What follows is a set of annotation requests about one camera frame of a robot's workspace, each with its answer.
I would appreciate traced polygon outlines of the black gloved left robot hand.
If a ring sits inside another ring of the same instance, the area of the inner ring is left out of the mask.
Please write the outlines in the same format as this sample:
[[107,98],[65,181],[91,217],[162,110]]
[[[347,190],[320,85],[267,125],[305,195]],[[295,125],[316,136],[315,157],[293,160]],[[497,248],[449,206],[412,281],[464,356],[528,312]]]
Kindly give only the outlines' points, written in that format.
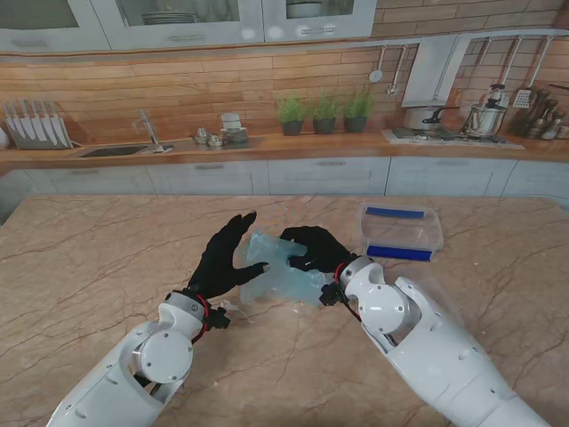
[[243,268],[236,268],[233,264],[235,251],[256,218],[255,211],[246,215],[238,214],[212,236],[188,282],[187,289],[190,292],[209,300],[224,295],[234,287],[242,286],[268,271],[267,262],[258,262]]

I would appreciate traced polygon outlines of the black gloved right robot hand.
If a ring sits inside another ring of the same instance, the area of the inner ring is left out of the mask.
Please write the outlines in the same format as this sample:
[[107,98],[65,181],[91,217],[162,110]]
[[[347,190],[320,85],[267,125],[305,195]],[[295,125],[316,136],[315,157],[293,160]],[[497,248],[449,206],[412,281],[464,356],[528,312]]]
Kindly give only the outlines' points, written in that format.
[[280,238],[306,247],[304,255],[288,259],[289,266],[297,270],[334,273],[339,266],[347,266],[356,258],[328,230],[319,226],[287,228]]

